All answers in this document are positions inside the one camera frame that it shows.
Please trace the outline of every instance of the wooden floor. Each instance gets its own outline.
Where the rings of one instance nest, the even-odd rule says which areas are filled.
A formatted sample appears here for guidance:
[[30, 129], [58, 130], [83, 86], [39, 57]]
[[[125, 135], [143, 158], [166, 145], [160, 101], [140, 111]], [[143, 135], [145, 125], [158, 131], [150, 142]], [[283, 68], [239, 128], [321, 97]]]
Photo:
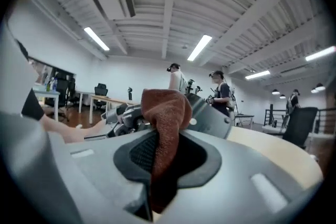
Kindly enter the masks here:
[[[93, 125], [95, 125], [101, 120], [100, 115], [103, 112], [104, 111], [93, 112], [93, 118], [92, 118]], [[83, 128], [89, 128], [93, 126], [89, 124], [89, 107], [83, 106], [82, 113], [80, 114], [78, 113], [78, 107], [70, 108], [67, 112], [67, 115], [69, 117], [69, 122], [67, 122], [66, 120], [63, 120], [62, 122], [70, 127], [76, 127], [78, 124], [82, 124]], [[253, 130], [262, 132], [261, 124], [254, 124]], [[307, 144], [306, 151], [309, 154], [315, 155], [319, 158], [319, 165], [321, 167], [323, 174], [325, 175], [327, 173], [327, 166], [329, 159], [335, 147], [334, 140], [313, 138], [312, 141], [307, 141], [306, 144]]]

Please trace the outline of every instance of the person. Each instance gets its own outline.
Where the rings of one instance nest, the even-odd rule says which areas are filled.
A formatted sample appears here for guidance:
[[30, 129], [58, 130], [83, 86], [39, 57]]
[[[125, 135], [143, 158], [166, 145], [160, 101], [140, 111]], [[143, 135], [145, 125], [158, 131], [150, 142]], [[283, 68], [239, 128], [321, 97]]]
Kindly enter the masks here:
[[286, 103], [286, 114], [290, 115], [295, 108], [299, 108], [299, 99], [298, 96], [300, 95], [298, 89], [293, 90], [292, 95], [288, 98]]
[[[11, 10], [14, 7], [15, 5], [12, 4], [12, 7], [10, 7], [10, 9], [7, 10], [7, 14], [5, 15], [6, 20], [10, 18]], [[4, 28], [3, 31], [9, 32], [9, 35], [7, 36], [12, 37], [8, 29], [8, 26], [6, 25], [6, 22], [4, 23], [3, 28]], [[28, 60], [28, 52], [21, 43], [16, 42], [14, 37], [12, 37], [11, 40], [8, 40], [8, 42], [17, 44], [21, 52], [23, 53], [24, 57]], [[68, 127], [67, 125], [61, 122], [57, 122], [44, 114], [44, 111], [39, 105], [38, 100], [32, 89], [30, 90], [28, 97], [25, 103], [23, 104], [21, 114], [23, 116], [39, 121], [45, 131], [59, 133], [66, 143], [84, 141], [85, 136], [97, 133], [106, 123], [106, 120], [102, 120], [94, 127], [88, 129], [77, 129]]]
[[178, 63], [172, 63], [170, 67], [167, 68], [167, 71], [171, 72], [169, 89], [186, 93], [187, 79], [183, 75], [180, 65]]
[[224, 115], [229, 117], [227, 111], [227, 103], [230, 101], [230, 88], [224, 82], [224, 73], [220, 70], [215, 71], [211, 74], [212, 83], [218, 85], [215, 90], [214, 97], [210, 99], [213, 108], [222, 112]]

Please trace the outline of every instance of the person wearing vr headset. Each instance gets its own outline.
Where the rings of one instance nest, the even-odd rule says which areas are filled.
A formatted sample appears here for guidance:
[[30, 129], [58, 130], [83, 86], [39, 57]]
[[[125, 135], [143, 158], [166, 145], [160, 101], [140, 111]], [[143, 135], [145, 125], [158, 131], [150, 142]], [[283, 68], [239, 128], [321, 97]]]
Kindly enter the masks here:
[[180, 65], [178, 63], [172, 63], [170, 67], [167, 68], [167, 71], [171, 72], [169, 89], [186, 93], [187, 79], [181, 72]]
[[[5, 23], [3, 24], [2, 31], [3, 33], [4, 32], [7, 33], [8, 39], [5, 42], [7, 42], [8, 44], [13, 44], [13, 50], [17, 49], [15, 48], [15, 46], [20, 48], [24, 57], [26, 58], [26, 60], [28, 60], [27, 50], [18, 40], [15, 40], [6, 22], [10, 19], [11, 13], [14, 8], [15, 3], [13, 3], [11, 7], [7, 10], [7, 13], [5, 14]], [[105, 125], [106, 122], [105, 120], [103, 120], [98, 124], [96, 124], [94, 127], [88, 129], [77, 129], [68, 127], [67, 125], [61, 122], [57, 122], [54, 119], [47, 117], [47, 115], [44, 113], [43, 109], [39, 105], [38, 100], [32, 89], [30, 90], [29, 95], [23, 105], [21, 114], [23, 116], [39, 121], [45, 131], [57, 132], [61, 134], [66, 143], [84, 141], [85, 136], [91, 133], [97, 133]]]
[[214, 97], [209, 100], [209, 103], [213, 108], [229, 117], [229, 112], [226, 108], [228, 102], [230, 101], [230, 88], [224, 82], [224, 73], [220, 70], [217, 70], [209, 74], [209, 76], [211, 77], [212, 83], [218, 85], [215, 90]]

